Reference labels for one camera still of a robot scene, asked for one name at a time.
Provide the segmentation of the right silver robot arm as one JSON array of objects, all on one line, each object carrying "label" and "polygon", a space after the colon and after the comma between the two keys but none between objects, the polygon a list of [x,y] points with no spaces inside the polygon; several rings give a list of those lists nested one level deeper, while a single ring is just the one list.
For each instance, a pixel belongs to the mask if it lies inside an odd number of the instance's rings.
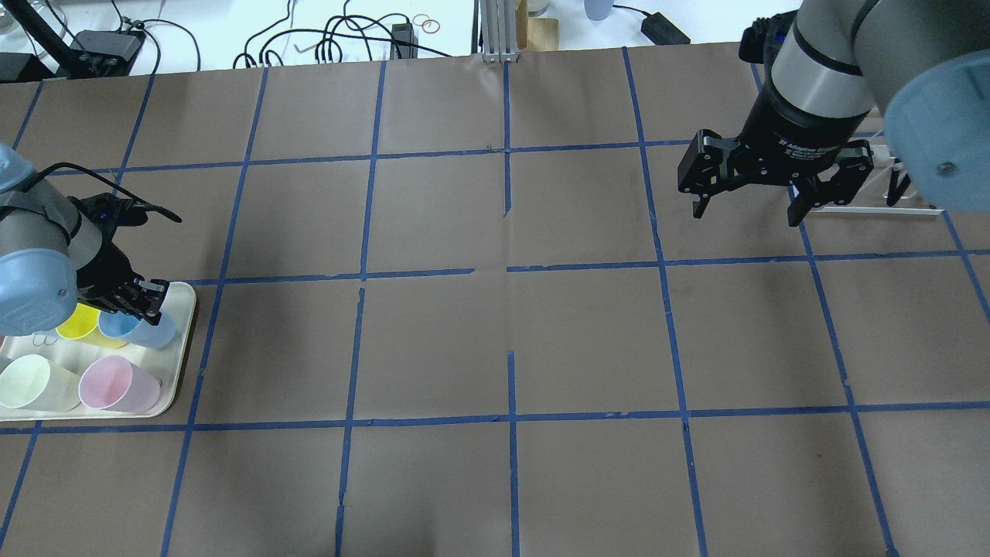
[{"label": "right silver robot arm", "polygon": [[787,221],[845,206],[876,153],[855,132],[877,110],[895,169],[887,203],[915,187],[940,210],[988,211],[988,3],[804,1],[743,32],[763,88],[736,138],[700,130],[678,191],[701,218],[721,193],[792,190]]}]

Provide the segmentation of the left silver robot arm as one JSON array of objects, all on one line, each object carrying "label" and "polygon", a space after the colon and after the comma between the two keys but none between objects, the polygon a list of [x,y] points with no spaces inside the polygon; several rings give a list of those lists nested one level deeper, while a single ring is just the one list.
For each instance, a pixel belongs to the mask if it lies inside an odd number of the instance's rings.
[{"label": "left silver robot arm", "polygon": [[10,145],[1,148],[1,332],[22,337],[52,330],[78,304],[124,313],[155,326],[169,282],[137,274],[113,242],[120,227],[149,213],[176,213],[110,181],[110,193],[79,200],[49,182],[62,162],[36,169]]}]

